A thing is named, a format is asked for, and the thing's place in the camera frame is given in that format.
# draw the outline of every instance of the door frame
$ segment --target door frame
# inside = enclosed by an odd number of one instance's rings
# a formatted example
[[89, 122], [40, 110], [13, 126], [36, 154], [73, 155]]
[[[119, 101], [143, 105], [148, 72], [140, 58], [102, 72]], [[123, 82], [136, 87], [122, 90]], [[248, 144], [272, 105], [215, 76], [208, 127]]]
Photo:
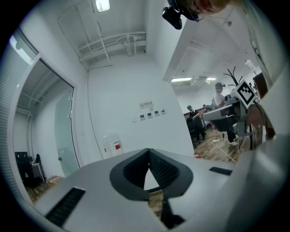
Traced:
[[7, 150], [8, 150], [8, 156], [9, 156], [9, 161], [10, 165], [13, 171], [14, 179], [16, 181], [16, 184], [19, 188], [20, 193], [22, 194], [22, 197], [30, 204], [34, 205], [32, 200], [30, 199], [30, 196], [28, 195], [25, 186], [22, 182], [18, 166], [16, 163], [16, 157], [15, 157], [15, 151], [14, 151], [14, 141], [13, 141], [13, 130], [14, 130], [14, 120], [15, 120], [15, 114], [16, 114], [16, 109], [18, 105], [18, 101], [21, 95], [21, 92], [23, 90], [24, 84], [26, 83], [28, 76], [30, 75], [31, 71], [35, 67], [35, 64], [41, 61], [43, 62], [48, 68], [51, 69], [58, 77], [60, 77], [62, 80], [64, 80], [67, 84], [69, 84], [71, 87], [73, 87], [73, 92], [72, 92], [72, 115], [73, 117], [71, 118], [71, 125], [72, 125], [72, 142], [74, 146], [74, 151], [77, 159], [77, 163], [79, 167], [83, 167], [83, 160], [79, 148], [79, 142], [77, 139], [77, 129], [76, 129], [76, 98], [78, 96], [79, 90], [78, 86], [70, 80], [64, 73], [62, 73], [60, 70], [58, 70], [56, 67], [54, 67], [40, 52], [36, 55], [34, 58], [32, 64], [27, 67], [25, 72], [23, 73], [22, 78], [19, 81], [18, 88], [16, 88], [16, 91], [13, 96], [13, 100], [10, 106], [10, 112], [9, 112], [9, 119], [8, 119], [8, 125], [7, 125]]

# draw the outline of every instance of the doorway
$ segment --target doorway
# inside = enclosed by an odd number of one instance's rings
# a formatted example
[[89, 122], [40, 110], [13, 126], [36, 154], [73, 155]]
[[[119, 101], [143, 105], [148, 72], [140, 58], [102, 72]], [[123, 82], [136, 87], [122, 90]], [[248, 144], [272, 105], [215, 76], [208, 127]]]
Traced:
[[72, 135], [73, 90], [40, 59], [21, 91], [13, 144], [21, 179], [33, 202], [79, 169]]

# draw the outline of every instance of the black vent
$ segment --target black vent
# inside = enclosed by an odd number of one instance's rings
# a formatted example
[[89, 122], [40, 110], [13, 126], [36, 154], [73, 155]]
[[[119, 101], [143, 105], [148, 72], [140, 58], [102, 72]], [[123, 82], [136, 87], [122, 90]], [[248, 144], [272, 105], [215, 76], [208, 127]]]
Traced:
[[48, 213], [46, 218], [55, 225], [61, 227], [67, 220], [68, 216], [72, 213], [85, 192], [85, 190], [79, 188], [71, 189]]
[[150, 153], [150, 171], [162, 189], [171, 185], [179, 176], [177, 167], [153, 153]]
[[216, 172], [216, 173], [219, 173], [219, 174], [223, 174], [223, 175], [231, 175], [232, 174], [232, 170], [228, 170], [228, 169], [221, 169], [221, 168], [218, 168], [218, 167], [212, 167], [210, 169], [210, 171], [212, 172]]

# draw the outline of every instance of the black camera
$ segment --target black camera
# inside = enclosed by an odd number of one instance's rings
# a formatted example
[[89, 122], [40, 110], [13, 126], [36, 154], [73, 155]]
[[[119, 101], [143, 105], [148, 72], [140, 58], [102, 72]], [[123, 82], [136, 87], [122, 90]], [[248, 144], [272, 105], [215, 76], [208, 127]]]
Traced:
[[167, 0], [170, 7], [164, 7], [162, 11], [162, 17], [169, 22], [175, 29], [182, 29], [182, 21], [180, 16], [184, 15], [186, 18], [192, 21], [199, 21], [198, 11], [190, 10], [182, 6], [178, 0]]

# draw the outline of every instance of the chair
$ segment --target chair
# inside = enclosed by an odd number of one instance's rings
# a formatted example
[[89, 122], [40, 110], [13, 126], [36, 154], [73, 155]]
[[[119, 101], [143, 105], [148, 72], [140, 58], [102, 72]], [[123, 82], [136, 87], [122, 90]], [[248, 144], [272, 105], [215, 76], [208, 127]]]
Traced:
[[190, 138], [193, 144], [193, 147], [196, 148], [197, 146], [194, 143], [198, 143], [200, 144], [200, 141], [197, 141], [196, 138], [198, 136], [198, 133], [195, 130], [195, 121], [194, 120], [188, 120], [186, 122], [188, 130], [189, 130], [189, 134], [190, 134]]

